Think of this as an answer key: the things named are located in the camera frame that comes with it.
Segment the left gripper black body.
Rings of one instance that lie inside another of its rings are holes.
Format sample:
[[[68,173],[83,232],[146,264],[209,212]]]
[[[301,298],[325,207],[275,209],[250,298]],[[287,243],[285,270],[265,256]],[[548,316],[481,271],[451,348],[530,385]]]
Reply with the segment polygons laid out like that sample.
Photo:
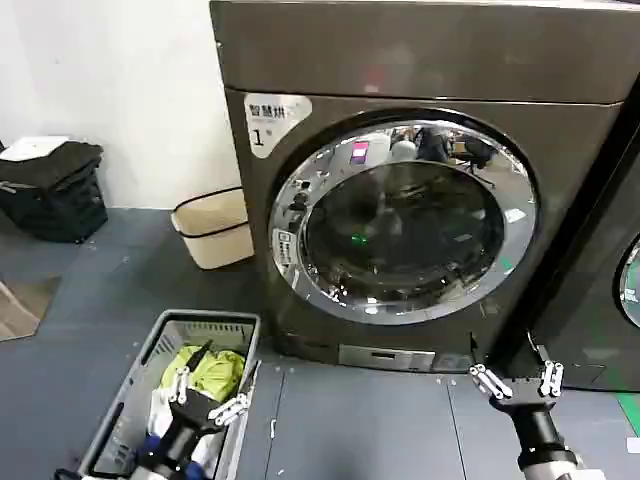
[[[162,437],[162,447],[171,462],[206,463],[218,433],[209,413],[220,406],[219,401],[192,389],[187,390],[184,403],[178,400],[169,403],[171,422]]]

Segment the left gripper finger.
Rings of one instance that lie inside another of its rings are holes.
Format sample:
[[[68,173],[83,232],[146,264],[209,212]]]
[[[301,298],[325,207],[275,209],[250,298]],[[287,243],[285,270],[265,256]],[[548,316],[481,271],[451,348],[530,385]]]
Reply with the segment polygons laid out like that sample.
[[[209,421],[235,421],[249,410],[260,367],[261,361],[257,360],[251,367],[238,393],[209,412],[207,417]]]
[[[205,386],[205,370],[211,357],[211,341],[204,344],[187,345],[178,350],[168,367],[171,373],[169,401],[185,404],[187,393],[193,390],[213,400],[210,389]]]

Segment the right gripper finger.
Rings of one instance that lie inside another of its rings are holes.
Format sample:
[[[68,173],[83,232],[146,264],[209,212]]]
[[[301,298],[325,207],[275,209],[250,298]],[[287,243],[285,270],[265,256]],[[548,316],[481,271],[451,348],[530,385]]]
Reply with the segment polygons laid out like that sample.
[[[478,343],[473,333],[469,334],[469,344],[472,363],[468,369],[468,373],[478,389],[496,400],[510,399],[511,388],[492,370],[486,367],[484,363],[478,361]]]
[[[546,348],[530,339],[530,347],[539,366],[537,397],[558,399],[562,393],[564,365],[550,358]]]

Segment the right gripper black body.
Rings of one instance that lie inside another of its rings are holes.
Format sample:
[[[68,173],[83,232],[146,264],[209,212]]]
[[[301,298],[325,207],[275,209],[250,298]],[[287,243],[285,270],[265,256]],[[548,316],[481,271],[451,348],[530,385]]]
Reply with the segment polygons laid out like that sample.
[[[557,398],[540,377],[508,378],[489,391],[491,406],[513,423],[521,448],[519,466],[576,465],[576,455],[565,445],[551,417]]]

